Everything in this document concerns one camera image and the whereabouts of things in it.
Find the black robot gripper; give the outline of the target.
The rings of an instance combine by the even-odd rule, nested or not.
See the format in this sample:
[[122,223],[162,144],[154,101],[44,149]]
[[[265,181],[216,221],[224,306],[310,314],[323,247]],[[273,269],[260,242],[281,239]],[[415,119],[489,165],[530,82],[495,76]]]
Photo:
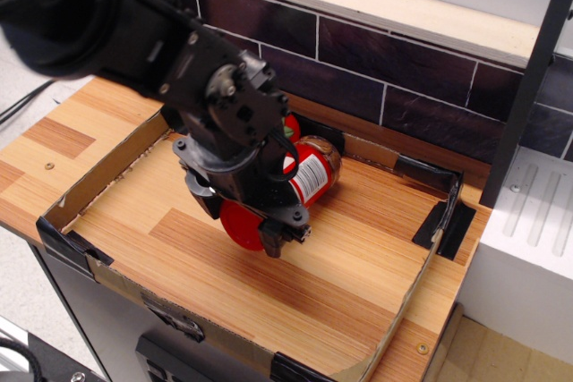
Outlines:
[[287,242],[304,243],[310,235],[309,212],[289,183],[296,171],[283,173],[285,157],[297,157],[288,139],[271,136],[228,160],[209,152],[190,136],[177,140],[173,151],[186,171],[190,193],[212,219],[219,219],[224,199],[265,218],[258,234],[269,257],[280,258]]

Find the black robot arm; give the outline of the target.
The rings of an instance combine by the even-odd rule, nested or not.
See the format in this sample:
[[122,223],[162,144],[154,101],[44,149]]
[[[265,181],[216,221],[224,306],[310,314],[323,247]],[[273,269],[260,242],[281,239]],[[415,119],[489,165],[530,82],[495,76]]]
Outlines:
[[179,0],[1,0],[1,28],[22,62],[58,80],[95,75],[174,108],[188,134],[174,151],[213,218],[232,201],[261,219],[272,258],[310,232],[292,187],[287,96],[269,65],[205,27]]

